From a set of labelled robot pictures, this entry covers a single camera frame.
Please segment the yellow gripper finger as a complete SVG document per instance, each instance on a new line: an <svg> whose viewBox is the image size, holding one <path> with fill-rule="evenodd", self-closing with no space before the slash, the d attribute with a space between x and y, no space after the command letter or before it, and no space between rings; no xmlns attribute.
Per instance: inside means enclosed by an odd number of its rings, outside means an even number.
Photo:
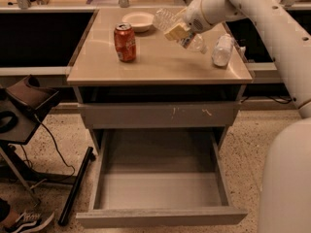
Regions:
<svg viewBox="0 0 311 233"><path fill-rule="evenodd" d="M182 21L173 23L164 31L164 36L168 41L181 40L187 38L190 28Z"/></svg>

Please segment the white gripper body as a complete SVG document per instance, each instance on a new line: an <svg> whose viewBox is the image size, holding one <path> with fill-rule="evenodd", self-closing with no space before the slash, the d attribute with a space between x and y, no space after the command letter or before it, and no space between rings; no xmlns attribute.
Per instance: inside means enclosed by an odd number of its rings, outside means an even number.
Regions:
<svg viewBox="0 0 311 233"><path fill-rule="evenodd" d="M196 33L213 28L213 11L210 0L193 0L186 7L183 15L185 24Z"/></svg>

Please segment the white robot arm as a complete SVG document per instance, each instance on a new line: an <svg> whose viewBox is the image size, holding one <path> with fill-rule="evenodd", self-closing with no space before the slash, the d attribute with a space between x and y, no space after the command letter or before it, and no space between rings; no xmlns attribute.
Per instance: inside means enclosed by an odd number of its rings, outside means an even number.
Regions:
<svg viewBox="0 0 311 233"><path fill-rule="evenodd" d="M278 0L193 0L179 17L164 31L169 40L243 17L257 29L301 116L276 136L267 152L258 232L311 233L310 34Z"/></svg>

